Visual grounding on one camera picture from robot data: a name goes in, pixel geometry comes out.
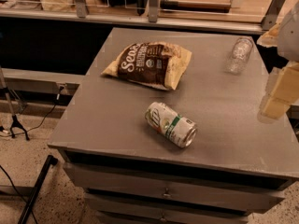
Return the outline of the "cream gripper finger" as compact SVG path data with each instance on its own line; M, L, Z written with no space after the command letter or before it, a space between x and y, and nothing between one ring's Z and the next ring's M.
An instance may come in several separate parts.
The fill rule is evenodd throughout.
M289 61L283 68L274 67L269 74L260 112L270 119L279 119L298 99L299 62Z
M265 48L276 47L278 45L278 34L279 34L280 22L276 23L269 31L261 35L257 44Z

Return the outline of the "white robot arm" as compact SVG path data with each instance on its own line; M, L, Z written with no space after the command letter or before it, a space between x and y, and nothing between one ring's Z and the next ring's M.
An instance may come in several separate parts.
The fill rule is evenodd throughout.
M266 48L276 47L278 55L288 60L283 68L272 69L260 104L261 115L280 119L299 100L299 2L282 22L261 35L257 44Z

